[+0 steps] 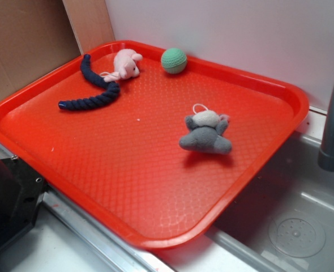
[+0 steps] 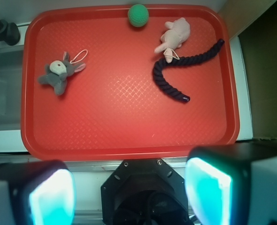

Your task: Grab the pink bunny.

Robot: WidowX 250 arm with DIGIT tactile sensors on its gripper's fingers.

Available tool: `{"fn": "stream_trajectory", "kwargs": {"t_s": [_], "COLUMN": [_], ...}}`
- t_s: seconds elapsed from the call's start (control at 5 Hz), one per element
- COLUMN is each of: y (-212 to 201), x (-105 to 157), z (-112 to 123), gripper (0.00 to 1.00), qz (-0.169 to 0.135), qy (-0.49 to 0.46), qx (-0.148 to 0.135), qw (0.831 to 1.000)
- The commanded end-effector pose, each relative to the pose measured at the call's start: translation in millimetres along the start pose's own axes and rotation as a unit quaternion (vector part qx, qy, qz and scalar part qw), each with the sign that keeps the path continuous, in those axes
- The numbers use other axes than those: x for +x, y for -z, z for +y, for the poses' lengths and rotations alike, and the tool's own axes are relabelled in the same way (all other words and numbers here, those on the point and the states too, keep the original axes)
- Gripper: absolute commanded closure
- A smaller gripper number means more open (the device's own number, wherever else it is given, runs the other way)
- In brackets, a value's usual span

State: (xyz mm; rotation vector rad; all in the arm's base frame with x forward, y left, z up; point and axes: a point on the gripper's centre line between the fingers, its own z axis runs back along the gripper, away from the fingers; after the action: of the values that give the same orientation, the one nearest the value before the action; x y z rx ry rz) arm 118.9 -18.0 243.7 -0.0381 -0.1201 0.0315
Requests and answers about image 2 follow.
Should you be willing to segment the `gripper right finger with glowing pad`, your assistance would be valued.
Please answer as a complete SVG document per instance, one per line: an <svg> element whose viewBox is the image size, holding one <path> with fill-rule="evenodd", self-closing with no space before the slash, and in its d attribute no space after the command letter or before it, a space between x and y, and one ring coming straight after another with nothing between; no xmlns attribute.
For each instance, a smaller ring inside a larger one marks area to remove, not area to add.
<svg viewBox="0 0 277 225"><path fill-rule="evenodd" d="M195 147L184 180L203 225L277 225L277 143Z"/></svg>

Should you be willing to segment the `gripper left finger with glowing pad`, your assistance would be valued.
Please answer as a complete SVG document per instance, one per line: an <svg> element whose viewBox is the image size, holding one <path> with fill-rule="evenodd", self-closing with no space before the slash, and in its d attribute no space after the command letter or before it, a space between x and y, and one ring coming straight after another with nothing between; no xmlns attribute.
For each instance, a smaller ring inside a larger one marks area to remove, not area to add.
<svg viewBox="0 0 277 225"><path fill-rule="evenodd" d="M70 225L75 180L58 160L0 164L0 225Z"/></svg>

